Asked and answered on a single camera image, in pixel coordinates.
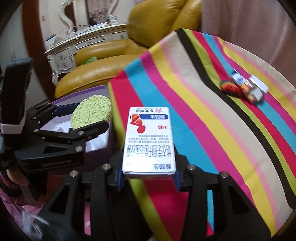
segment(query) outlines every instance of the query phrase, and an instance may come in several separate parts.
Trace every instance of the person's hand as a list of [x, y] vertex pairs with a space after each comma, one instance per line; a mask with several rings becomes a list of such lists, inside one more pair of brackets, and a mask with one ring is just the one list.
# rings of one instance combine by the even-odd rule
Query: person's hand
[[21, 172], [19, 167], [12, 167], [6, 170], [6, 173], [9, 177], [9, 179], [14, 182], [15, 184], [22, 185], [22, 186], [28, 186], [29, 181], [25, 177], [25, 175]]

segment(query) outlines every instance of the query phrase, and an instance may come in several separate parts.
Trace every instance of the yellow stripe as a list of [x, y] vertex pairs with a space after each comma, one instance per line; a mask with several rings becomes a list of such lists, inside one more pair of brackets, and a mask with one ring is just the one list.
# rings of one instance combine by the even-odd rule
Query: yellow stripe
[[242, 175], [244, 182], [249, 187], [256, 207], [267, 223], [271, 233], [276, 233], [274, 216], [265, 190], [253, 165], [249, 162], [240, 146], [216, 116], [180, 83], [167, 63], [166, 57], [161, 50], [161, 46], [156, 44], [149, 50], [149, 52], [151, 53], [153, 61], [162, 78], [205, 123], [210, 132], [217, 139], [236, 169]]
[[142, 210], [143, 216], [145, 217], [156, 240], [171, 241], [172, 239], [163, 225], [156, 208], [154, 207], [153, 201], [147, 192], [144, 182], [141, 180], [130, 179], [129, 183], [138, 201], [140, 209]]
[[[108, 82], [108, 91], [110, 95], [110, 100], [113, 106], [113, 125], [117, 135], [117, 139], [120, 147], [123, 147], [125, 141], [125, 129], [123, 122], [118, 111], [118, 106], [116, 103], [116, 98], [114, 96], [113, 88], [111, 82]], [[129, 180], [131, 189], [138, 201], [140, 209], [143, 216], [145, 217], [149, 228], [152, 230], [153, 235], [159, 241], [171, 241], [171, 237], [168, 234], [165, 226], [162, 223], [161, 218], [151, 200], [144, 182], [141, 180]]]
[[123, 126], [123, 122], [122, 122], [120, 113], [118, 111], [118, 106], [117, 106], [116, 98], [114, 96], [111, 81], [108, 82], [107, 86], [108, 86], [108, 92], [109, 92], [109, 95], [110, 95], [110, 100], [112, 102], [113, 126], [114, 126], [114, 129], [115, 129], [115, 132], [116, 132], [116, 136], [117, 136], [117, 140], [119, 142], [119, 146], [120, 146], [120, 148], [122, 148], [123, 145], [124, 145], [126, 132], [124, 130], [124, 126]]
[[[197, 41], [195, 36], [190, 30], [185, 30], [186, 34], [191, 40], [191, 43], [193, 44], [196, 52], [200, 56], [200, 59], [203, 63], [203, 66], [205, 67], [205, 70], [212, 80], [212, 82], [220, 88], [220, 78], [217, 75], [217, 72], [215, 71], [212, 61], [208, 55], [208, 53], [205, 51], [203, 46]], [[270, 135], [270, 133], [267, 131], [265, 126], [261, 123], [261, 121], [257, 118], [257, 116], [238, 98], [231, 97], [230, 98], [251, 118], [251, 120], [256, 124], [256, 126], [260, 129], [262, 134], [265, 136], [271, 147], [273, 148], [274, 152], [276, 153], [283, 170], [285, 172], [285, 175], [288, 179], [288, 182], [291, 186], [291, 189], [293, 190], [293, 193], [296, 195], [296, 179], [289, 167], [289, 165], [286, 162], [286, 159], [284, 158], [283, 154], [281, 153], [279, 147], [277, 146], [276, 142]]]
[[263, 75], [259, 70], [254, 66], [245, 61], [237, 53], [233, 52], [231, 49], [224, 45], [224, 41], [218, 38], [219, 42], [223, 47], [224, 53], [231, 58], [234, 62], [238, 63], [249, 75], [255, 75], [262, 82], [264, 82], [269, 87], [269, 93], [282, 105], [282, 107], [289, 113], [289, 115], [296, 121], [296, 109], [287, 99], [287, 97], [268, 79]]

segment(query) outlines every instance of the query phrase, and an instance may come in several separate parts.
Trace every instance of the purple box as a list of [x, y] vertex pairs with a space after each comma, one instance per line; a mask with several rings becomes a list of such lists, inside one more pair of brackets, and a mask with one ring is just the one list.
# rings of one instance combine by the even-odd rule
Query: purple box
[[[60, 104], [72, 104], [82, 102], [83, 100], [93, 95], [104, 95], [109, 98], [108, 90], [106, 85], [100, 85], [86, 90], [82, 90], [71, 95], [65, 96], [52, 102], [52, 105]], [[71, 115], [62, 117], [55, 117], [50, 122], [45, 124], [41, 129], [54, 130], [59, 127], [62, 128], [63, 132], [68, 132], [70, 126]], [[112, 122], [109, 123], [109, 129], [106, 133], [99, 135], [97, 138], [87, 142], [86, 152], [84, 153], [85, 164], [83, 166], [72, 167], [70, 169], [62, 169], [51, 171], [51, 175], [65, 175], [73, 169], [79, 172], [89, 172], [94, 170], [96, 167], [109, 162], [111, 156], [115, 153], [115, 139]]]

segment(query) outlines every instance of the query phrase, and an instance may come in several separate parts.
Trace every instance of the red human figure logo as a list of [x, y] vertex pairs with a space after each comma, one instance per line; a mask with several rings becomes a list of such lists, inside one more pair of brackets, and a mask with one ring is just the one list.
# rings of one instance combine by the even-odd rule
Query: red human figure logo
[[131, 115], [131, 124], [138, 126], [138, 133], [143, 133], [146, 129], [139, 115]]

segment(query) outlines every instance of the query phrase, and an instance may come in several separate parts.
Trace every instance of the red star logo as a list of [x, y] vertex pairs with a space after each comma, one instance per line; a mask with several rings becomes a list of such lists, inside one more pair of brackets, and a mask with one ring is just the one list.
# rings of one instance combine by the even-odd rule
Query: red star logo
[[160, 113], [160, 112], [162, 112], [162, 110], [161, 110], [161, 108], [156, 108], [156, 111], [155, 112], [157, 112], [158, 114]]

